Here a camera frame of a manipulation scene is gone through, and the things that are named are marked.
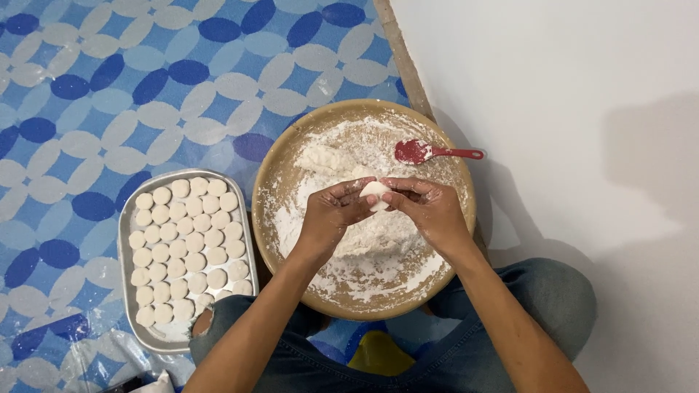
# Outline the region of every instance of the rectangular tray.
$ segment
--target rectangular tray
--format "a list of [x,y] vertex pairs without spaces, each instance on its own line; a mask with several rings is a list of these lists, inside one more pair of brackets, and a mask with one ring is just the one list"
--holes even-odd
[[[134,271],[133,250],[129,245],[129,235],[131,234],[131,221],[136,215],[136,197],[142,192],[153,192],[158,187],[169,185],[178,179],[190,179],[201,176],[207,179],[220,179],[226,182],[229,189],[236,193],[238,197],[238,207],[231,212],[233,220],[239,221],[243,226],[243,242],[245,243],[245,255],[243,258],[247,260],[248,267],[250,268],[250,274],[247,277],[252,283],[252,294],[253,296],[259,293],[259,284],[257,282],[257,270],[255,268],[254,253],[252,252],[252,236],[250,232],[250,225],[247,222],[247,213],[245,212],[245,200],[243,198],[243,193],[240,187],[236,184],[233,179],[224,175],[223,173],[218,173],[215,171],[210,171],[208,169],[183,169],[181,171],[174,171],[170,173],[164,173],[160,176],[156,176],[152,179],[145,181],[128,199],[124,205],[121,215],[119,216],[119,238],[117,241],[117,249],[119,252],[119,261],[122,265],[122,279],[124,286],[124,305],[126,307],[127,318],[129,319],[129,324],[131,329],[134,331],[134,335],[140,341],[140,343],[148,348],[149,350],[160,353],[164,355],[174,355],[180,353],[189,352],[188,340],[183,341],[165,341],[155,334],[152,334],[149,330],[151,328],[146,328],[138,323],[136,323],[136,313],[138,312],[138,303],[136,303],[136,287],[131,285],[131,274]],[[207,266],[203,271],[208,272],[211,270],[210,266]],[[192,273],[187,272],[183,278],[188,279]],[[223,289],[230,289],[231,283],[227,283]],[[207,293],[218,293],[220,290],[208,290]],[[188,294],[187,299],[193,299],[196,295]],[[189,326],[190,322],[177,322],[173,321],[170,324],[185,324]]]

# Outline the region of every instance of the red spatula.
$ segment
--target red spatula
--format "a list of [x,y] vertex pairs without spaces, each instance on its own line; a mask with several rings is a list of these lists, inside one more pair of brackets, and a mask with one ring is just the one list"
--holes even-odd
[[429,145],[419,139],[410,139],[396,143],[394,157],[408,165],[422,164],[436,155],[453,155],[471,159],[483,159],[485,152],[477,149],[445,149]]

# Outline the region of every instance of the leg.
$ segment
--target leg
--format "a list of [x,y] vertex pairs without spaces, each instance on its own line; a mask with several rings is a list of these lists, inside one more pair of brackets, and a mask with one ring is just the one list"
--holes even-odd
[[[200,316],[189,342],[195,365],[201,363],[254,299],[253,296],[229,296],[214,304],[213,317],[210,314]],[[390,386],[390,378],[352,370],[320,353],[306,337],[316,333],[321,323],[320,313],[298,305],[254,392],[378,392]]]
[[[572,267],[544,258],[495,269],[519,303],[573,360],[596,318],[590,282]],[[429,302],[438,317],[461,324],[435,344],[401,383],[422,391],[514,392],[493,343],[461,283],[455,278]]]

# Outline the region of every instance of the hand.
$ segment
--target hand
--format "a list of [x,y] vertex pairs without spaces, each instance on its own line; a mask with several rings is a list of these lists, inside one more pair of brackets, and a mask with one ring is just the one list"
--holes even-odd
[[457,255],[464,242],[472,241],[453,187],[418,178],[382,178],[380,182],[397,190],[385,192],[381,199],[407,214],[445,259]]
[[292,252],[301,252],[320,269],[335,252],[347,227],[371,217],[375,195],[359,197],[359,192],[376,178],[361,178],[332,185],[308,197],[301,235]]

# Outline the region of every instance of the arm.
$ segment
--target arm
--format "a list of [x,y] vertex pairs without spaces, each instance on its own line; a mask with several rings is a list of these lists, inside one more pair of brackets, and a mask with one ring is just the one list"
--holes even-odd
[[415,178],[383,178],[382,199],[410,216],[422,236],[454,267],[519,393],[589,392],[575,367],[521,307],[468,233],[454,188]]
[[183,392],[251,392],[291,314],[347,227],[371,216],[376,196],[359,198],[374,178],[340,183],[308,198],[301,235],[288,258],[250,308],[214,345]]

